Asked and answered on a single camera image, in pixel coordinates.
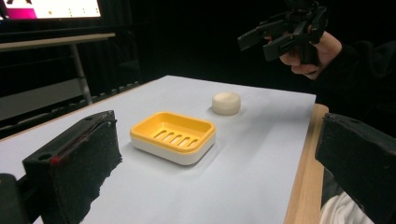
wooden table edge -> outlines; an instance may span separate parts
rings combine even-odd
[[[328,112],[327,106],[314,105],[285,223],[319,223],[324,168],[315,159],[315,151],[323,117]]]

white table surface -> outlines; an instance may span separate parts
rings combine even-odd
[[[212,112],[212,97],[222,91],[240,95],[237,115]],[[166,76],[6,138],[0,173],[21,178],[24,158],[80,119],[114,110],[122,163],[83,223],[283,223],[315,98]],[[212,121],[214,146],[190,166],[133,147],[130,129],[160,111]]]

table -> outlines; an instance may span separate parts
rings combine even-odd
[[[221,91],[241,96],[237,115],[211,111]],[[83,223],[318,223],[323,167],[314,154],[327,108],[306,93],[165,76],[4,139],[0,172],[21,178],[25,157],[105,110],[118,120],[122,163]],[[214,146],[191,166],[134,148],[129,130],[159,111],[212,121]]]
[[[47,105],[56,104],[64,100],[80,96],[81,94],[88,105],[92,104],[91,92],[87,83],[87,79],[85,78],[81,60],[79,58],[77,44],[103,41],[114,36],[114,33],[75,35],[58,38],[0,43],[0,52],[67,45],[72,52],[73,62],[77,71],[77,77],[74,79],[55,83],[35,90],[29,90],[6,97],[1,97],[0,106],[3,108],[8,108],[8,111],[7,113],[0,111],[0,120],[9,119],[13,116],[27,113]]]

human hand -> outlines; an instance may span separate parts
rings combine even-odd
[[[314,44],[318,50],[318,65],[302,64],[299,53],[291,51],[279,57],[280,61],[291,66],[291,72],[304,75],[312,80],[318,78],[319,74],[329,63],[341,52],[341,42],[331,34],[324,32],[319,43]]]

soap dish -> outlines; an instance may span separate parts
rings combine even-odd
[[[172,112],[158,112],[130,131],[134,147],[182,165],[200,160],[215,143],[215,125]]]

